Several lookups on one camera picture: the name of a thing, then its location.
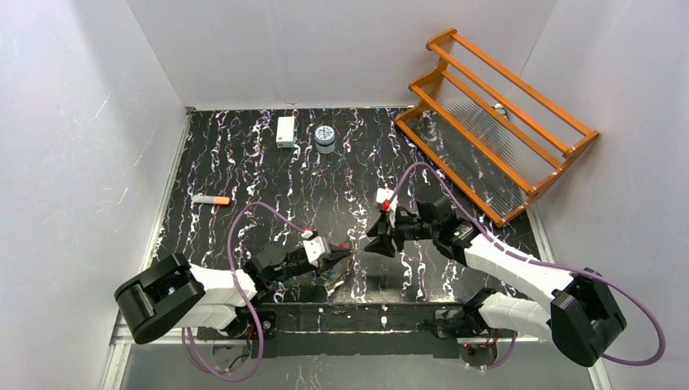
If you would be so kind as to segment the metal keyring with red handle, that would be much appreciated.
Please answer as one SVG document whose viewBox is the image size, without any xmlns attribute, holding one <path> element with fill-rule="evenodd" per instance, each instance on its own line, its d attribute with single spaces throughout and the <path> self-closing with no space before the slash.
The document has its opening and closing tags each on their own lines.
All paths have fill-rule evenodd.
<svg viewBox="0 0 689 390">
<path fill-rule="evenodd" d="M 322 274 L 323 287 L 327 295 L 332 295 L 339 287 L 345 284 L 349 274 L 352 272 L 353 260 L 353 255 L 350 254 Z"/>
</svg>

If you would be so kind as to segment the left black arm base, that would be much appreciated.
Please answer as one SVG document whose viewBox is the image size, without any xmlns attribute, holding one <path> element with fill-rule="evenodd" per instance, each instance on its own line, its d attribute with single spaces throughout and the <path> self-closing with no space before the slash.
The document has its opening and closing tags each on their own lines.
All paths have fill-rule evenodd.
<svg viewBox="0 0 689 390">
<path fill-rule="evenodd" d="M 211 327 L 199 327 L 196 337 L 199 340 L 258 340 L 262 331 L 267 340 L 275 338 L 277 330 L 277 313 L 274 310 L 257 310 L 258 325 L 248 309 L 239 309 L 237 317 L 220 330 Z"/>
</svg>

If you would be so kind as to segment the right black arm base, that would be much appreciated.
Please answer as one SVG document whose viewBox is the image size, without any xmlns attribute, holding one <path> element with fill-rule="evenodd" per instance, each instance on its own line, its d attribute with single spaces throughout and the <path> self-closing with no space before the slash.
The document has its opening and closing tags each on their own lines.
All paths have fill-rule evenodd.
<svg viewBox="0 0 689 390">
<path fill-rule="evenodd" d="M 436 310 L 434 317 L 417 325 L 441 340 L 470 339 L 459 343 L 460 359 L 469 367 L 487 368 L 497 361 L 500 331 L 488 327 L 476 314 L 463 309 Z"/>
</svg>

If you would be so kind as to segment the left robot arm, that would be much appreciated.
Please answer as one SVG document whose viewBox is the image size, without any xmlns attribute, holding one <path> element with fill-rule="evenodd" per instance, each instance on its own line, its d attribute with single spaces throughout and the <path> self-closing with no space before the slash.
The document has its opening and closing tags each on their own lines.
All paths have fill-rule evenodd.
<svg viewBox="0 0 689 390">
<path fill-rule="evenodd" d="M 323 239 L 292 251 L 269 243 L 244 266 L 230 271 L 196 266 L 175 253 L 121 284 L 114 299 L 139 345 L 175 328 L 230 333 L 236 321 L 250 321 L 248 306 L 270 300 L 278 283 L 301 275 L 325 278 L 352 254 L 350 245 Z"/>
</svg>

